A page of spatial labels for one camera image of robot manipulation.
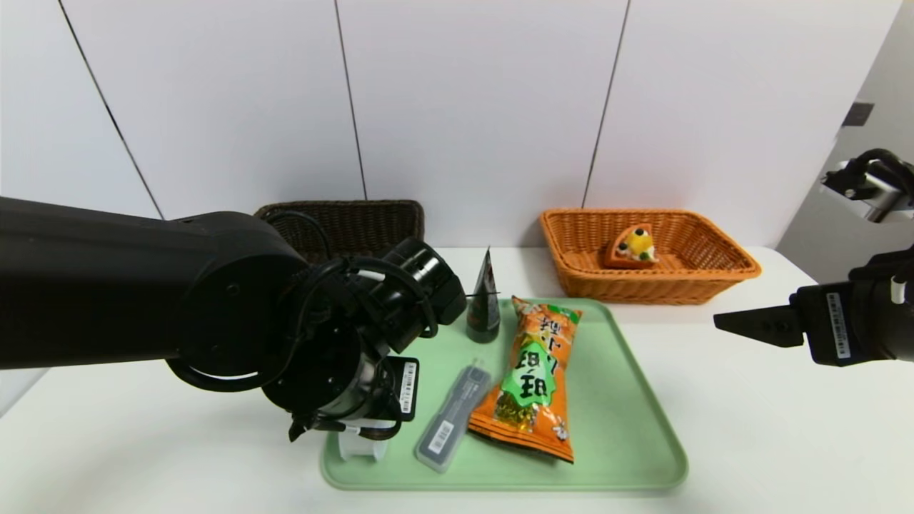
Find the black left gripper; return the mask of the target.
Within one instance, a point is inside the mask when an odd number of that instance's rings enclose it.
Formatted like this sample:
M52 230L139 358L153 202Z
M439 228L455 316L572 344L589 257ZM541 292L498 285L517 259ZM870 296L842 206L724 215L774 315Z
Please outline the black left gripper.
M380 373L380 395L376 419L412 422L416 416L420 361L417 358L388 356L376 365Z

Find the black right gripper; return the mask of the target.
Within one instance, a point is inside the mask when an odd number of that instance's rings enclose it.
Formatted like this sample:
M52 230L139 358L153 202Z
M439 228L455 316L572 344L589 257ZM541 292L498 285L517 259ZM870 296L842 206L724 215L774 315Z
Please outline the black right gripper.
M778 348L802 347L806 332L810 355L825 366L913 361L910 264L855 268L845 282L803 287L790 300L798 315L791 306L774 306L715 313L713 322Z

